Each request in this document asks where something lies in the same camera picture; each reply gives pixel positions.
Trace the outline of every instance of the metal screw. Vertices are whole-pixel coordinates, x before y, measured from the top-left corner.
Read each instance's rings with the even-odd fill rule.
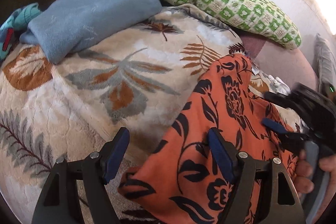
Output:
[[[98,152],[92,152],[91,154],[90,154],[90,158],[92,158],[92,159],[96,159],[96,158],[98,158],[99,157],[99,153]]]
[[[63,161],[64,161],[64,158],[63,158],[63,157],[59,157],[59,158],[56,160],[56,163],[57,163],[57,164],[61,164]]]
[[[248,155],[246,152],[242,151],[242,152],[239,152],[239,153],[238,153],[238,156],[241,157],[242,159],[245,159],[245,158],[247,158],[249,155]]]
[[[273,162],[274,162],[275,164],[280,164],[280,163],[281,163],[281,160],[280,160],[279,158],[274,158],[274,159],[273,159]]]

